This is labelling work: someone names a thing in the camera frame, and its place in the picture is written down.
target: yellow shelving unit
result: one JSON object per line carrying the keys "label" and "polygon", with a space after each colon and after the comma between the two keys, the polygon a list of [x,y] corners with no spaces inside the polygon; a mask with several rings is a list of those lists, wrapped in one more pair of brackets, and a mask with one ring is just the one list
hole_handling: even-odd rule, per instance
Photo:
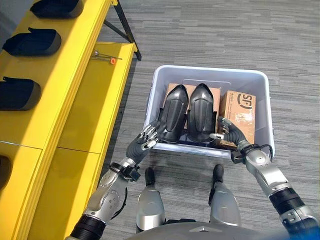
{"label": "yellow shelving unit", "polygon": [[[0,53],[0,79],[32,79],[42,89],[33,109],[0,111],[0,155],[12,162],[11,176],[0,190],[2,240],[43,239],[36,235],[44,229],[52,239],[61,239],[97,185],[137,46],[96,44],[108,9],[117,1],[82,1],[83,12],[75,19],[37,18],[28,11],[17,27],[15,34],[28,27],[55,29],[62,39],[55,54]],[[115,65],[89,60],[93,50],[122,60]],[[53,225],[46,226],[48,221]]]}
{"label": "yellow shelving unit", "polygon": [[97,187],[134,43],[97,43],[101,53],[117,56],[115,65],[91,59],[75,96],[39,198],[29,240],[64,239]]}

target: white plastic bin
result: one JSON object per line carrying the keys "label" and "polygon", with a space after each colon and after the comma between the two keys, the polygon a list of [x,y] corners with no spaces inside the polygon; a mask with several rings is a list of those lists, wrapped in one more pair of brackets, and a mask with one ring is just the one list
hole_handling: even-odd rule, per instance
{"label": "white plastic bin", "polygon": [[[204,83],[208,87],[221,88],[223,96],[227,90],[252,94],[256,96],[255,136],[254,143],[269,144],[275,154],[268,77],[260,71],[227,68],[209,68],[192,66],[162,65],[153,75],[152,87],[147,104],[144,126],[158,119],[159,110],[163,106],[169,83],[198,85]],[[157,143],[159,150],[191,153],[218,158],[230,158],[229,150],[188,144]]]}

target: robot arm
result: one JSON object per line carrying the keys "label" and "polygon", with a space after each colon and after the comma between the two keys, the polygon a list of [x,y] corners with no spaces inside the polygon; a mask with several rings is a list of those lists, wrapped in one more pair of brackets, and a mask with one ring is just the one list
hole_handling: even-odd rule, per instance
{"label": "robot arm", "polygon": [[228,130],[228,133],[213,133],[210,136],[236,144],[237,149],[241,152],[242,162],[270,199],[289,234],[296,236],[316,231],[319,228],[319,221],[315,213],[304,204],[284,174],[271,162],[272,152],[269,157],[261,151],[260,146],[250,144],[230,120],[219,118],[219,121]]}
{"label": "robot arm", "polygon": [[[148,125],[128,146],[126,157],[120,163],[111,163],[102,176],[96,191],[91,195],[87,207],[72,233],[65,240],[99,240],[107,223],[116,217],[127,198],[127,184],[140,177],[138,164],[156,145],[155,127]],[[117,211],[121,200],[123,205]]]}

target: black metal stand leg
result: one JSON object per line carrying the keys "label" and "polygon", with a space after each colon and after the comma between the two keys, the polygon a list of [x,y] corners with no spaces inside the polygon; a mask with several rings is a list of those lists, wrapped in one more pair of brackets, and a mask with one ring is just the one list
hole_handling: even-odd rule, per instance
{"label": "black metal stand leg", "polygon": [[129,38],[127,35],[125,35],[121,30],[119,30],[115,25],[113,25],[111,22],[104,20],[103,24],[106,25],[107,27],[111,28],[111,30],[115,31],[117,34],[119,34],[121,37],[123,37],[125,40],[130,42]]}
{"label": "black metal stand leg", "polygon": [[126,39],[128,42],[130,43],[134,43],[135,46],[136,46],[136,52],[135,52],[135,55],[136,55],[136,58],[141,61],[141,53],[139,51],[139,48],[138,48],[138,45],[136,43],[136,40],[131,32],[131,29],[130,29],[130,26],[129,26],[129,23],[126,19],[126,16],[125,16],[125,13],[124,11],[122,10],[122,7],[120,5],[120,1],[117,0],[117,5],[114,5],[114,9],[116,11],[116,14],[118,14],[118,17],[120,19],[120,22],[123,26],[123,29],[125,31],[125,34],[119,30],[118,28],[116,28],[113,24],[111,24],[110,22],[108,22],[107,20],[104,20],[103,21],[103,24],[105,24],[106,26],[108,26],[109,28],[111,28],[113,31],[115,31],[117,34],[119,34],[121,37],[123,37],[124,39]]}

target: black cable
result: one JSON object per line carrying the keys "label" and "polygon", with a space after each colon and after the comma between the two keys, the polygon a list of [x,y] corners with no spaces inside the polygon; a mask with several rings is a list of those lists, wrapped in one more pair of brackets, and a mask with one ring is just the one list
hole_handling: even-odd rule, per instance
{"label": "black cable", "polygon": [[246,146],[241,150],[241,154],[242,154],[241,158],[245,160],[248,154],[251,153],[252,151],[257,149],[261,150],[261,149],[264,149],[265,147],[269,147],[269,158],[270,158],[270,161],[272,161],[274,151],[270,144],[264,144],[262,146],[259,146],[258,144],[251,144],[249,146]]}
{"label": "black cable", "polygon": [[272,158],[273,158],[273,155],[274,155],[274,150],[272,149],[272,146],[270,144],[264,144],[262,146],[260,146],[260,150],[261,149],[264,149],[265,147],[269,147],[269,158],[270,158],[270,161],[272,161]]}
{"label": "black cable", "polygon": [[114,213],[114,215],[112,216],[111,220],[114,219],[116,216],[118,216],[122,212],[122,210],[125,208],[126,201],[127,201],[127,196],[128,196],[128,189],[125,188],[125,196],[124,196],[123,204],[122,204],[121,208]]}

